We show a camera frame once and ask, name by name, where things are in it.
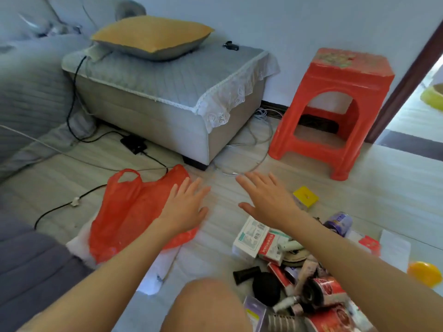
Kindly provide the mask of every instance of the hand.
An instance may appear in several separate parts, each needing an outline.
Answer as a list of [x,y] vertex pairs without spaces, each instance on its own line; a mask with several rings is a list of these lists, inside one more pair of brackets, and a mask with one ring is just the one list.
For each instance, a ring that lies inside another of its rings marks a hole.
[[207,207],[200,208],[200,206],[211,187],[207,186],[197,192],[201,182],[201,178],[197,178],[193,183],[190,178],[186,178],[180,188],[177,184],[172,187],[169,198],[157,220],[172,230],[173,235],[197,227],[208,214],[209,209]]
[[244,176],[237,176],[236,181],[246,190],[255,205],[240,203],[238,206],[255,220],[285,232],[292,220],[298,218],[301,210],[283,183],[272,173],[266,176],[258,172],[248,172]]

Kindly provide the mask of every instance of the tin can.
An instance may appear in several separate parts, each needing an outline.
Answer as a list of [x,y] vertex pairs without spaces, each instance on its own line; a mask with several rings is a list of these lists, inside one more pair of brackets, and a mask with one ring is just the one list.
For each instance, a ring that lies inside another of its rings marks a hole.
[[302,291],[303,301],[319,307],[345,303],[348,294],[332,276],[310,279]]
[[347,231],[352,226],[352,218],[345,212],[337,212],[324,223],[326,228],[336,232],[338,235],[345,237]]
[[318,311],[305,318],[309,332],[352,332],[355,324],[349,312],[342,305]]

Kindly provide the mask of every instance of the red plastic stool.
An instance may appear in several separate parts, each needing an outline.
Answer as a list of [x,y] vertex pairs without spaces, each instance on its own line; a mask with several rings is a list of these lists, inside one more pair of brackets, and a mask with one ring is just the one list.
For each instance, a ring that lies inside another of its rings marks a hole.
[[[393,79],[394,73],[383,56],[319,49],[275,132],[269,155],[280,160],[287,151],[293,151],[318,159],[332,166],[332,179],[345,181]],[[352,97],[345,114],[307,106],[317,95],[331,91]],[[296,138],[294,131],[302,114],[337,122],[337,135],[346,141],[345,146],[336,149]]]

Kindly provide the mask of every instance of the yellow ball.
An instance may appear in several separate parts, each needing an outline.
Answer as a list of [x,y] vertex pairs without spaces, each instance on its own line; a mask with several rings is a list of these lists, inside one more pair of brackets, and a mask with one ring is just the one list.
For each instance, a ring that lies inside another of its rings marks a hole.
[[433,264],[426,262],[410,263],[407,273],[429,288],[433,288],[443,280],[440,270]]

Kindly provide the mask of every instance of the purple can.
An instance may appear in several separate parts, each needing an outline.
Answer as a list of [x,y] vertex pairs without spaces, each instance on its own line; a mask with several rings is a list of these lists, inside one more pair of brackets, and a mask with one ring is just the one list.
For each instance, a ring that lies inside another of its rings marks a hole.
[[330,217],[323,224],[326,228],[336,232],[337,234],[345,237],[347,231],[352,226],[352,218],[349,214],[345,212],[337,212],[332,217]]

